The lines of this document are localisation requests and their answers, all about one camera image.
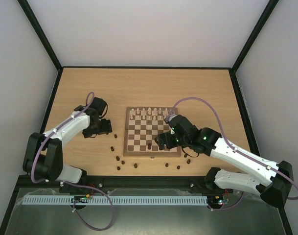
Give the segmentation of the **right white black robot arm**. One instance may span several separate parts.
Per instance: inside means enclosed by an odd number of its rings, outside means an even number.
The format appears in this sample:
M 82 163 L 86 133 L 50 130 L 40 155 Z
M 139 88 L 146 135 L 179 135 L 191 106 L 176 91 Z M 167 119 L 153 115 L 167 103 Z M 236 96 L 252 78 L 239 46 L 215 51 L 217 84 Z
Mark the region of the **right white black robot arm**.
M 235 189 L 257 195 L 275 208 L 285 206 L 292 187 L 291 164 L 263 159 L 225 140 L 221 133 L 213 129 L 198 129 L 182 115 L 172 116 L 168 125 L 168 132 L 155 137 L 160 150 L 188 147 L 198 155 L 223 160 L 241 170 L 236 173 L 212 167 L 203 181 L 203 186 L 208 190 Z

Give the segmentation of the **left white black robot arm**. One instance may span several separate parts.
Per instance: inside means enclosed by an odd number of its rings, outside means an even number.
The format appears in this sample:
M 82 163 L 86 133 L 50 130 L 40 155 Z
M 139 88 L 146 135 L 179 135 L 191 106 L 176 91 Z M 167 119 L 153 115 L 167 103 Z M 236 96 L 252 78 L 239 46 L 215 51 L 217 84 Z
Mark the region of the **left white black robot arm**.
M 84 138 L 112 132 L 111 121 L 105 119 L 108 104 L 93 97 L 86 105 L 79 105 L 61 124 L 43 133 L 33 133 L 27 143 L 23 171 L 33 183 L 58 181 L 86 185 L 87 172 L 63 162 L 63 148 L 78 133 Z

